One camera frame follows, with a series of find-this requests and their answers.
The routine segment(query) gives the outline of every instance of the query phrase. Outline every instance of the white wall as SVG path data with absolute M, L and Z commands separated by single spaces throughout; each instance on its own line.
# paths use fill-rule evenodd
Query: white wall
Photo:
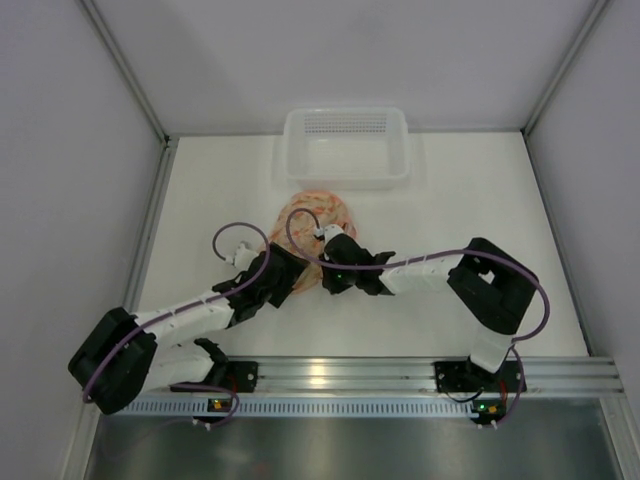
M 158 143 L 71 0 L 0 15 L 0 469 L 55 478 L 67 362 L 122 301 Z
M 519 129 L 591 3 L 98 0 L 172 133 L 281 132 L 327 103 Z
M 613 2 L 532 145 L 589 329 L 640 420 L 640 2 Z

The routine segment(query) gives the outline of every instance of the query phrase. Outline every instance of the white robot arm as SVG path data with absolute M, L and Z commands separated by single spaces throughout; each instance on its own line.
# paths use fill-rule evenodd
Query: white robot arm
M 414 264 L 398 262 L 394 267 L 387 262 L 395 252 L 371 255 L 338 225 L 318 229 L 316 236 L 324 240 L 322 285 L 331 294 L 352 286 L 369 295 L 452 289 L 481 323 L 456 385 L 459 383 L 462 391 L 475 391 L 495 383 L 535 287 L 505 267 L 504 261 L 501 264 L 487 258 L 505 259 L 512 265 L 517 263 L 514 259 L 491 242 L 475 238 L 466 251 L 480 253 L 480 257 L 464 254 Z M 257 253 L 241 244 L 235 255 L 226 259 L 240 273 L 215 285 L 213 291 L 218 295 L 205 292 L 152 312 L 109 311 L 72 358 L 69 371 L 85 389 L 91 386 L 91 398 L 106 414 L 121 410 L 147 391 L 184 382 L 222 386 L 234 368 L 257 372 L 254 362 L 229 362 L 206 335 L 252 318 L 266 302 L 278 308 L 292 292 L 309 262 L 274 243 L 269 251 L 267 257 L 265 252 Z M 249 286 L 239 288 L 254 277 Z M 128 336 L 124 347 L 105 361 Z M 238 376 L 257 378 L 244 370 Z

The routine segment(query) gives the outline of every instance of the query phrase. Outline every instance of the white plastic basket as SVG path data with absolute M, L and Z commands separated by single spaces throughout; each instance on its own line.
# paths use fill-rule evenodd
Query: white plastic basket
M 305 189 L 389 189 L 409 176 L 407 122 L 397 108 L 312 108 L 287 116 L 287 179 Z

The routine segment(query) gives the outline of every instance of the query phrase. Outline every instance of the reflective metal panel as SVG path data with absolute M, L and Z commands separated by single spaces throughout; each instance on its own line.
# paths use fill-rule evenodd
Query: reflective metal panel
M 459 419 L 239 418 L 207 432 L 177 420 L 109 417 L 86 480 L 616 479 L 594 401 L 527 400 L 498 431 Z

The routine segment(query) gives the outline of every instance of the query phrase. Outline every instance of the purple cable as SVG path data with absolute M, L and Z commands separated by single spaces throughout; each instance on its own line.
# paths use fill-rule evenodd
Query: purple cable
M 264 262 L 262 262 L 262 265 L 260 265 L 260 268 L 258 269 L 256 274 L 253 277 L 251 277 L 249 280 L 247 280 L 246 282 L 244 282 L 241 285 L 238 285 L 236 288 L 232 288 L 228 292 L 220 293 L 220 294 L 217 294 L 217 295 L 214 295 L 214 296 L 212 296 L 210 298 L 205 299 L 204 303 L 215 302 L 216 300 L 220 300 L 221 298 L 226 298 L 226 297 L 229 297 L 231 295 L 234 295 L 234 294 L 238 293 L 239 291 L 247 288 L 249 285 L 251 285 L 253 282 L 255 282 L 258 279 L 258 277 L 260 277 L 260 275 L 262 275 L 262 272 L 264 272 L 265 268 L 267 268 L 267 264 L 269 263 L 269 258 L 271 257 L 271 250 L 269 248 L 269 239 L 267 238 L 265 233 L 262 230 L 260 230 L 258 227 L 256 227 L 255 225 L 252 225 L 252 224 L 246 223 L 246 222 L 229 223 L 229 224 L 223 226 L 222 228 L 220 228 L 220 230 L 218 230 L 216 232 L 216 235 L 215 235 L 214 239 L 217 239 L 218 236 L 220 235 L 220 233 L 222 233 L 223 231 L 225 231 L 225 230 L 227 230 L 227 229 L 229 229 L 231 227 L 238 227 L 238 226 L 250 228 L 251 230 L 254 230 L 255 232 L 257 232 L 262 237 L 262 240 L 264 241 L 264 245 L 265 245 Z M 189 305 L 185 305 L 184 307 L 181 307 L 179 309 L 179 311 L 176 310 L 176 313 L 182 313 L 182 312 L 184 312 L 186 310 L 189 310 L 189 309 L 194 308 L 194 307 L 196 307 L 198 305 L 201 305 L 202 303 L 203 302 L 200 302 L 200 301 L 190 303 Z M 100 365 L 98 365 L 98 368 L 96 368 L 96 371 L 93 373 L 93 375 L 91 376 L 91 378 L 87 382 L 86 387 L 82 391 L 82 401 L 84 403 L 91 403 L 90 394 L 91 394 L 91 390 L 93 389 L 93 387 L 96 384 L 96 381 L 98 380 L 98 378 L 100 378 L 100 375 L 102 375 L 102 373 L 104 372 L 105 368 L 107 368 L 107 365 L 109 364 L 109 362 L 111 362 L 111 360 L 113 360 L 113 358 L 118 354 L 118 352 L 120 350 L 122 350 L 124 348 L 124 346 L 131 341 L 131 339 L 133 339 L 139 333 L 143 332 L 146 328 L 148 328 L 148 327 L 150 327 L 152 325 L 155 325 L 156 323 L 159 323 L 159 322 L 161 322 L 163 320 L 166 320 L 167 318 L 171 318 L 174 315 L 175 314 L 171 313 L 171 312 L 159 315 L 158 317 L 152 318 L 151 320 L 143 323 L 142 325 L 139 325 L 138 327 L 136 327 L 133 330 L 131 330 L 127 335 L 125 335 L 124 338 L 122 340 L 120 340 L 111 349 L 111 351 L 104 357 L 102 362 L 100 362 Z
M 516 396 L 513 397 L 513 401 L 511 402 L 511 405 L 509 405 L 509 410 L 507 410 L 507 413 L 504 414 L 504 417 L 502 417 L 500 420 L 496 422 L 497 425 L 502 425 L 504 422 L 507 421 L 509 417 L 511 417 L 511 415 L 513 415 L 513 411 L 518 405 L 518 402 L 520 402 L 520 395 L 522 394 L 522 390 L 524 389 L 524 365 L 522 364 L 522 358 L 520 358 L 520 354 L 516 350 L 515 345 L 511 345 L 511 348 L 509 350 L 513 352 L 513 354 L 516 357 L 516 362 L 518 362 L 518 370 L 520 371 L 520 381 L 518 382 L 518 389 L 516 390 Z
M 227 415 L 225 417 L 222 418 L 222 420 L 216 422 L 216 423 L 211 423 L 211 428 L 218 428 L 221 427 L 227 423 L 229 423 L 231 421 L 231 419 L 233 418 L 233 416 L 235 415 L 235 413 L 238 411 L 238 408 L 240 407 L 240 398 L 238 397 L 238 394 L 236 392 L 233 392 L 231 390 L 227 390 L 226 388 L 221 388 L 221 387 L 214 387 L 214 386 L 209 386 L 209 385 L 198 385 L 198 384 L 190 384 L 190 383 L 177 383 L 175 385 L 173 385 L 174 388 L 188 388 L 189 390 L 200 390 L 200 391 L 205 391 L 205 392 L 219 392 L 219 393 L 224 393 L 229 395 L 232 399 L 233 399 L 233 406 L 231 407 L 231 410 L 229 410 L 229 412 L 227 413 Z M 127 453 L 129 453 L 133 448 L 137 447 L 138 445 L 140 445 L 144 440 L 146 440 L 147 438 L 149 438 L 151 435 L 154 435 L 155 433 L 157 433 L 158 431 L 162 430 L 165 427 L 168 427 L 170 425 L 176 424 L 176 423 L 183 423 L 183 422 L 191 422 L 191 420 L 188 420 L 184 417 L 179 417 L 179 418 L 171 418 L 169 420 L 167 420 L 166 422 L 162 422 L 159 425 L 156 425 L 155 427 L 149 429 L 148 432 L 142 434 L 140 437 L 136 438 L 133 442 L 131 442 L 126 448 L 120 450 L 117 453 L 111 453 L 107 446 L 106 446 L 106 439 L 105 436 L 103 435 L 102 440 L 100 442 L 100 449 L 102 451 L 102 455 L 104 455 L 104 457 L 111 461 L 111 462 L 115 462 L 117 460 L 119 460 L 120 458 L 122 458 L 124 455 L 126 455 Z
M 404 267 L 405 265 L 425 262 L 427 260 L 435 260 L 436 258 L 449 257 L 452 255 L 473 255 L 474 257 L 486 258 L 488 260 L 492 260 L 496 263 L 500 263 L 501 265 L 509 267 L 512 270 L 515 270 L 520 275 L 522 275 L 524 278 L 526 278 L 529 282 L 531 282 L 531 284 L 535 287 L 535 289 L 538 290 L 538 292 L 540 293 L 540 297 L 542 298 L 542 303 L 544 304 L 544 314 L 542 315 L 542 320 L 540 321 L 540 324 L 536 328 L 534 328 L 531 332 L 527 333 L 526 335 L 514 337 L 513 342 L 514 343 L 521 342 L 523 340 L 529 340 L 530 338 L 535 337 L 544 329 L 544 327 L 547 326 L 547 323 L 549 322 L 549 315 L 551 313 L 551 303 L 549 302 L 549 296 L 547 295 L 547 292 L 545 292 L 544 288 L 542 288 L 542 285 L 540 285 L 538 280 L 536 280 L 536 278 L 533 275 L 531 275 L 526 269 L 522 268 L 517 263 L 511 262 L 497 255 L 492 255 L 490 253 L 485 253 L 485 252 L 477 252 L 475 250 L 469 250 L 466 248 L 456 249 L 456 250 L 445 250 L 443 252 L 431 253 L 429 255 L 425 255 L 422 257 L 410 258 L 408 260 L 403 260 L 401 262 L 388 263 L 386 265 L 337 265 L 335 263 L 323 262 L 322 260 L 319 260 L 309 255 L 308 253 L 306 253 L 293 240 L 293 236 L 291 235 L 291 221 L 293 220 L 293 217 L 298 213 L 307 213 L 311 215 L 313 217 L 313 220 L 317 228 L 320 228 L 320 222 L 318 221 L 318 217 L 316 217 L 315 213 L 313 213 L 308 208 L 296 208 L 289 214 L 289 216 L 287 217 L 287 222 L 285 224 L 285 231 L 286 231 L 287 239 L 289 240 L 289 243 L 291 244 L 293 249 L 300 256 L 302 256 L 302 258 L 304 258 L 305 260 L 308 260 L 309 262 L 315 263 L 317 265 L 321 265 L 323 267 L 333 268 L 334 270 L 361 270 L 362 271 L 362 270 L 386 270 L 390 268 Z

